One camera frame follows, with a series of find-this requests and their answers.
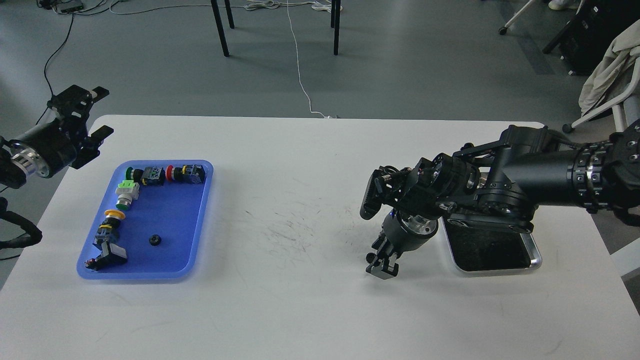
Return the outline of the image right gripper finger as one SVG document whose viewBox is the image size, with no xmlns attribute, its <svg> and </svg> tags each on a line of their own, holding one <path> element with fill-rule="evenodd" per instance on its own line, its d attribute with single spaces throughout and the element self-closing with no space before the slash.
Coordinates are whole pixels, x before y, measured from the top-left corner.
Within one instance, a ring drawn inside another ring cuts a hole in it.
<svg viewBox="0 0 640 360">
<path fill-rule="evenodd" d="M 393 251 L 393 255 L 390 256 L 388 261 L 380 264 L 368 264 L 365 271 L 366 273 L 375 276 L 381 280 L 390 280 L 395 278 L 399 273 L 398 258 L 402 256 L 402 253 Z"/>
<path fill-rule="evenodd" d="M 379 265 L 388 262 L 393 255 L 393 244 L 386 235 L 378 235 L 371 246 L 375 252 L 371 253 L 371 265 Z"/>
</svg>

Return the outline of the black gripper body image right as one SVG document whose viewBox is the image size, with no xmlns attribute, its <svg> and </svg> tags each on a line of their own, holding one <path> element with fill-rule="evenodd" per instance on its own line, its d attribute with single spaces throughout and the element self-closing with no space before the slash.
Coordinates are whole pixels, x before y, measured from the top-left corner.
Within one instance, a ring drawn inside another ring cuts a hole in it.
<svg viewBox="0 0 640 360">
<path fill-rule="evenodd" d="M 439 230 L 437 219 L 422 216 L 403 216 L 399 210 L 391 210 L 382 222 L 382 251 L 390 256 L 401 256 L 414 251 L 436 235 Z"/>
</svg>

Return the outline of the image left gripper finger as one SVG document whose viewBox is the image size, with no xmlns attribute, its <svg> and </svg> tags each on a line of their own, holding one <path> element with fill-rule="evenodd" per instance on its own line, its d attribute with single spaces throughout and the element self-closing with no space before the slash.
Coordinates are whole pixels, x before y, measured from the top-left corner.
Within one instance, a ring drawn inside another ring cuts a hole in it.
<svg viewBox="0 0 640 360">
<path fill-rule="evenodd" d="M 77 156 L 72 162 L 72 168 L 79 170 L 86 164 L 96 159 L 100 155 L 99 147 L 103 145 L 105 139 L 114 133 L 110 126 L 101 126 L 90 136 L 85 137 L 80 142 Z"/>
<path fill-rule="evenodd" d="M 110 91 L 102 86 L 84 89 L 71 85 L 58 95 L 51 96 L 46 107 L 55 112 L 55 119 L 63 131 L 86 130 L 90 110 L 93 105 L 110 95 Z"/>
</svg>

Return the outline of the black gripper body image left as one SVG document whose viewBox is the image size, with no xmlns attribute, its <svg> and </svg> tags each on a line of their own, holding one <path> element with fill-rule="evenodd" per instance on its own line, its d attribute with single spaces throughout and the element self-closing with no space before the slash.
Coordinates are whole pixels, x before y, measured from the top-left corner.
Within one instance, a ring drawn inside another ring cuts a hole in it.
<svg viewBox="0 0 640 360">
<path fill-rule="evenodd" d="M 65 167 L 79 169 L 81 119 L 55 118 L 10 140 L 10 179 L 49 179 Z"/>
</svg>

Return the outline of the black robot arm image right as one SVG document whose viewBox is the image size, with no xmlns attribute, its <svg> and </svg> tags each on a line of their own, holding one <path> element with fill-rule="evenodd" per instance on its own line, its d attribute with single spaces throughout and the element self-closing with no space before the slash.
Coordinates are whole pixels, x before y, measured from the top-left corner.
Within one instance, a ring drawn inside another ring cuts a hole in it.
<svg viewBox="0 0 640 360">
<path fill-rule="evenodd" d="M 397 260 L 436 235 L 439 219 L 475 233 L 533 231 L 540 205 L 612 211 L 627 226 L 639 216 L 639 122 L 607 140 L 569 141 L 562 133 L 510 125 L 497 141 L 466 143 L 414 167 L 380 166 L 369 178 L 359 214 L 391 206 L 366 255 L 366 271 L 388 280 Z"/>
</svg>

